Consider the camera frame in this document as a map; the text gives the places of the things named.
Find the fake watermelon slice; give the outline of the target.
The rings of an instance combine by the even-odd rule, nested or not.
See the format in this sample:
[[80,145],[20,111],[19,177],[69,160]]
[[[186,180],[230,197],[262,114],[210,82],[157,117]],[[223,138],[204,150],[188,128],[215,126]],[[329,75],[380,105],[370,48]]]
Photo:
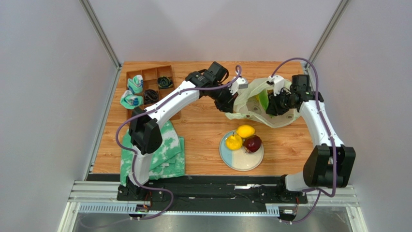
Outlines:
[[264,89],[259,94],[257,94],[256,99],[258,100],[262,108],[266,111],[269,106],[269,97],[267,90]]

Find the avocado print plastic bag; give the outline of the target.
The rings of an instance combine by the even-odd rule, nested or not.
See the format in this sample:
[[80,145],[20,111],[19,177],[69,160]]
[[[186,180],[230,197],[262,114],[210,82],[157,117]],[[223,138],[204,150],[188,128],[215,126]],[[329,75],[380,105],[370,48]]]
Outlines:
[[[246,89],[238,91],[238,97],[234,102],[234,112],[225,113],[225,116],[232,119],[249,119],[255,122],[263,123],[271,128],[280,128],[292,124],[300,117],[300,113],[296,109],[290,109],[281,116],[268,115],[262,108],[256,95],[266,89],[270,92],[270,85],[266,83],[266,78],[257,78],[249,83]],[[285,79],[284,87],[289,88],[291,82]]]

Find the yellow fake lemon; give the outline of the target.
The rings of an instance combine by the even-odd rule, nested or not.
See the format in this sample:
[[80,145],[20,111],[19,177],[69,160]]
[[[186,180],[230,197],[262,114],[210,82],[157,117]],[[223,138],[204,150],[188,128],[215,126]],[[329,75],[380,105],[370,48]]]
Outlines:
[[236,134],[242,139],[247,139],[255,134],[255,128],[250,125],[241,125],[236,129]]

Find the yellow fake pear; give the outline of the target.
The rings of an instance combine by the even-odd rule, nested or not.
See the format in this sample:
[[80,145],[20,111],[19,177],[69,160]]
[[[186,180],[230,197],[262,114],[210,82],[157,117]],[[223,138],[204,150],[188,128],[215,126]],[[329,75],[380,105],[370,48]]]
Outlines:
[[225,144],[232,151],[238,150],[243,146],[243,139],[236,132],[232,132],[226,139]]

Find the dark red fake fruit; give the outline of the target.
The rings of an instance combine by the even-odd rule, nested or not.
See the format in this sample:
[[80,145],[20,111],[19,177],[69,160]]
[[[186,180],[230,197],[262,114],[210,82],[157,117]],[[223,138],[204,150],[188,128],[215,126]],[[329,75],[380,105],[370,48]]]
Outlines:
[[260,149],[262,140],[259,136],[253,135],[243,142],[243,147],[247,153],[254,153]]

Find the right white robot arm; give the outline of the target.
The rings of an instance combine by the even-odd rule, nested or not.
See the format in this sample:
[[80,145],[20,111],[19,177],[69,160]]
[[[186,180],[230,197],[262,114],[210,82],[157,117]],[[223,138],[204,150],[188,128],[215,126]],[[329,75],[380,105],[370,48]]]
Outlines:
[[334,194],[337,188],[348,185],[356,152],[337,136],[327,117],[323,97],[312,89],[308,75],[292,76],[289,87],[285,83],[279,75],[268,77],[272,93],[268,95],[266,113],[281,116],[296,110],[303,117],[313,143],[303,170],[286,175],[285,187],[288,191],[302,192],[325,187]]

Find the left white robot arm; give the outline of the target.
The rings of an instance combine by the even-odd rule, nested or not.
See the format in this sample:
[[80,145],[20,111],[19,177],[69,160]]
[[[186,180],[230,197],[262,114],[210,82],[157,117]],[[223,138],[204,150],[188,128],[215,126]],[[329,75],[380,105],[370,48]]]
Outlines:
[[165,98],[156,104],[142,110],[134,110],[132,117],[126,120],[129,124],[134,155],[129,178],[140,188],[145,188],[149,180],[149,169],[153,153],[162,143],[161,128],[172,116],[184,107],[208,96],[214,100],[216,108],[224,113],[234,111],[234,101],[237,97],[236,81],[241,77],[242,68],[236,65],[236,76],[229,83],[221,82],[228,77],[228,70],[217,62],[208,69],[194,71]]

